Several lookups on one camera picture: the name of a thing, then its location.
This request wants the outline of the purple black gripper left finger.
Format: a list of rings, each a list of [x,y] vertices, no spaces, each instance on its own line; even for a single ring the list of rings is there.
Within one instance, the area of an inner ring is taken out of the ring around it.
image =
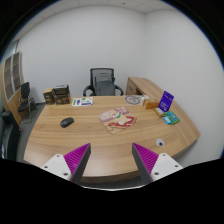
[[[62,155],[56,154],[42,169],[65,180],[79,184],[91,154],[91,144],[87,143]]]

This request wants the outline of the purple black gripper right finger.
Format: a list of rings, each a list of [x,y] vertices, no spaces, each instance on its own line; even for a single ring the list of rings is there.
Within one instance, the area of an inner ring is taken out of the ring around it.
[[[182,169],[182,166],[168,154],[157,154],[137,143],[132,144],[132,154],[144,184],[152,183]]]

